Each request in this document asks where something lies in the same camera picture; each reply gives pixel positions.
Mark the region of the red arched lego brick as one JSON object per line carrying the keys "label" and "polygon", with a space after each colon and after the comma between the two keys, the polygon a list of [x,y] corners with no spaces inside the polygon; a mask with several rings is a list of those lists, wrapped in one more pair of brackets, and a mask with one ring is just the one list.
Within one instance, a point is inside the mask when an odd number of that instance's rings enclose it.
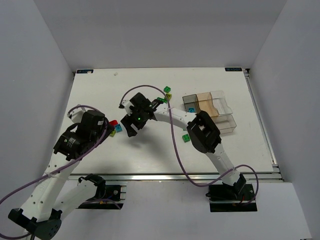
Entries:
{"label": "red arched lego brick", "polygon": [[118,123],[117,120],[112,120],[112,121],[109,122],[109,124],[116,128],[119,123]]}

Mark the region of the small teal square lego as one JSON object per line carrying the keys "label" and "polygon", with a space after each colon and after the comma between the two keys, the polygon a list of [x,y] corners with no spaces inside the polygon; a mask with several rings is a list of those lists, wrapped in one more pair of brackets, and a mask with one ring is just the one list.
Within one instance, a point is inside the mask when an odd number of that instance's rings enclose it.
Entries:
{"label": "small teal square lego", "polygon": [[119,132],[122,132],[122,131],[123,131],[123,129],[122,129],[122,127],[121,127],[121,125],[120,125],[120,124],[115,125],[115,126],[114,126],[114,128],[115,128],[115,131],[116,131],[117,133],[119,133]]}

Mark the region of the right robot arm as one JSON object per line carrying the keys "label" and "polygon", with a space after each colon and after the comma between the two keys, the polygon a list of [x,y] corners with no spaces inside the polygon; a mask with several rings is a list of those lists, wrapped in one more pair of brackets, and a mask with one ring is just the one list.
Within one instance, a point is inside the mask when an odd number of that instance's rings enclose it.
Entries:
{"label": "right robot arm", "polygon": [[246,179],[230,161],[222,144],[221,132],[207,112],[192,113],[172,108],[159,99],[150,101],[140,92],[129,100],[122,99],[119,108],[126,111],[121,123],[128,137],[136,136],[149,120],[185,129],[193,147],[205,154],[217,169],[222,184],[236,195],[244,188]]}

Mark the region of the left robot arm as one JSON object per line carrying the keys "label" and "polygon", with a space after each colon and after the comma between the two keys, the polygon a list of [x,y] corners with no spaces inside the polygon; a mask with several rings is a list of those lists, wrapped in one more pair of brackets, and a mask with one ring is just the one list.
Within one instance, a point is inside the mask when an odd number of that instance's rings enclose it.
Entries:
{"label": "left robot arm", "polygon": [[99,200],[105,195],[106,181],[95,174],[80,179],[79,184],[58,198],[63,186],[80,161],[100,145],[114,130],[106,116],[95,109],[68,114],[73,124],[58,138],[52,158],[30,197],[8,218],[24,228],[32,237],[51,240],[59,231],[63,219],[87,200]]}

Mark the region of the lime square lego left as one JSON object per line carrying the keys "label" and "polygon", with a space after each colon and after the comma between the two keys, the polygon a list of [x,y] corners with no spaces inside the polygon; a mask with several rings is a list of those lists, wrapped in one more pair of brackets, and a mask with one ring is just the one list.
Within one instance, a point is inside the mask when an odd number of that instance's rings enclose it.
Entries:
{"label": "lime square lego left", "polygon": [[116,133],[117,133],[116,130],[113,130],[113,131],[110,133],[109,136],[110,136],[110,137],[114,137]]}

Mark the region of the long green lego brick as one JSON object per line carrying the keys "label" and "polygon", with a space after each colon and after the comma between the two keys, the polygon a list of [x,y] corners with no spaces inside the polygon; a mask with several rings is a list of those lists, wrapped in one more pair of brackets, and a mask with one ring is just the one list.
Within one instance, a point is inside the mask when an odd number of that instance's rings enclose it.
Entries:
{"label": "long green lego brick", "polygon": [[164,98],[158,97],[157,100],[163,102],[163,103],[167,103],[168,101]]}

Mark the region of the lime sloped lego brick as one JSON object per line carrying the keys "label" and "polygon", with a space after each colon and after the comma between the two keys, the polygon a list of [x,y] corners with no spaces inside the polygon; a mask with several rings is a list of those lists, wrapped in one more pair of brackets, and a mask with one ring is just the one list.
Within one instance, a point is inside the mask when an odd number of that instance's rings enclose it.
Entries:
{"label": "lime sloped lego brick", "polygon": [[166,93],[166,94],[165,94],[165,100],[166,100],[166,101],[169,102],[169,101],[171,100],[171,98],[172,98],[172,94],[170,94],[170,93]]}

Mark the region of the green square lego top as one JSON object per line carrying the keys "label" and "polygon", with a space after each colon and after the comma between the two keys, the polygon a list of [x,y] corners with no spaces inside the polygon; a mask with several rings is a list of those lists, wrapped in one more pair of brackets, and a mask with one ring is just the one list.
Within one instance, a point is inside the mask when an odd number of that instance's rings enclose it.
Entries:
{"label": "green square lego top", "polygon": [[164,91],[165,93],[169,93],[169,92],[171,91],[171,88],[170,88],[169,86],[166,86],[166,87],[163,89],[163,91]]}

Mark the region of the green square lego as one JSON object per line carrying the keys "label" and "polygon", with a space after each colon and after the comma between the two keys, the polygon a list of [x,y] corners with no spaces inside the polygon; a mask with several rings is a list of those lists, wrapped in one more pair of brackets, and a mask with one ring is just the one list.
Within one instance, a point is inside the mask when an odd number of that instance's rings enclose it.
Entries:
{"label": "green square lego", "polygon": [[187,142],[191,141],[191,138],[190,138],[190,136],[188,134],[184,134],[181,138],[182,138],[184,143],[187,143]]}
{"label": "green square lego", "polygon": [[169,93],[169,92],[171,91],[171,88],[170,88],[169,86],[166,86],[166,87],[163,89],[163,91],[164,91],[165,93]]}

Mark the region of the smoky grey plastic tray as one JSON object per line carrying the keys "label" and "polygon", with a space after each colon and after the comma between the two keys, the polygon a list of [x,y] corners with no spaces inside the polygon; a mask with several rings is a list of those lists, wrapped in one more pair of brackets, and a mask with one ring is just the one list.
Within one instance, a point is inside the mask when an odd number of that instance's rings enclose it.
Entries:
{"label": "smoky grey plastic tray", "polygon": [[195,113],[200,111],[198,97],[196,94],[185,95],[182,97],[182,101],[186,112],[188,112],[188,108],[195,108]]}

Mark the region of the green square lego bottom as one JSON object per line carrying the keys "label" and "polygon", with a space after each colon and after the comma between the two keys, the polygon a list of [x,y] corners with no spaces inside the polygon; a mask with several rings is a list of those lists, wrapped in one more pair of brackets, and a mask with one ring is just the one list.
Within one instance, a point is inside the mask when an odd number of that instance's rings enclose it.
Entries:
{"label": "green square lego bottom", "polygon": [[182,138],[184,143],[187,143],[187,142],[191,141],[191,138],[190,138],[190,136],[188,134],[184,134],[181,138]]}

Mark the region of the clear plastic base box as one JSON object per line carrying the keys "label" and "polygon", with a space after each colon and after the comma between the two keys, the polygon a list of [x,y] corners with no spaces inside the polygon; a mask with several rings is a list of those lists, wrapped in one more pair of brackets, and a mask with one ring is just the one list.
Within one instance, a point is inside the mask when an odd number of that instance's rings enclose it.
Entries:
{"label": "clear plastic base box", "polygon": [[237,124],[232,114],[219,115],[213,117],[212,120],[219,129],[221,135],[230,134],[237,127]]}

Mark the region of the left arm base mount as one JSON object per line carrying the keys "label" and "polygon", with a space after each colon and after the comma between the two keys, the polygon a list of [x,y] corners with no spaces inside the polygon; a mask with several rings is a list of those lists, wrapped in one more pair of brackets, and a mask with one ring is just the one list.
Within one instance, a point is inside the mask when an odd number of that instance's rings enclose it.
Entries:
{"label": "left arm base mount", "polygon": [[96,174],[78,178],[78,185],[84,181],[92,182],[96,187],[93,197],[83,202],[78,209],[85,210],[121,210],[126,199],[127,186],[121,183],[110,183]]}

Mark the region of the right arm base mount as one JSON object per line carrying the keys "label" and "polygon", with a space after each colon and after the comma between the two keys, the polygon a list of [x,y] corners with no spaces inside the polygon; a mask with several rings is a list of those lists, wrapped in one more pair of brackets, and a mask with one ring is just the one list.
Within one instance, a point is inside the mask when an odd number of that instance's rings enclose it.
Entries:
{"label": "right arm base mount", "polygon": [[236,195],[222,184],[208,187],[205,196],[209,200],[211,213],[245,213],[257,212],[255,192],[252,184],[246,184]]}

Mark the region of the aluminium table frame rail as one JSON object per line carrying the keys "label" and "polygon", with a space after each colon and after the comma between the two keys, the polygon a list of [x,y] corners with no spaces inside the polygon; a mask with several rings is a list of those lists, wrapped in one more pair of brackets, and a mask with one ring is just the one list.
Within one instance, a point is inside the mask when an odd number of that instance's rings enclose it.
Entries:
{"label": "aluminium table frame rail", "polygon": [[[171,180],[187,180],[184,174],[100,174],[102,178],[108,181],[171,181]],[[258,173],[258,179],[262,181],[282,181],[283,178],[279,172]],[[219,177],[218,174],[191,174],[193,181],[213,181]]]}

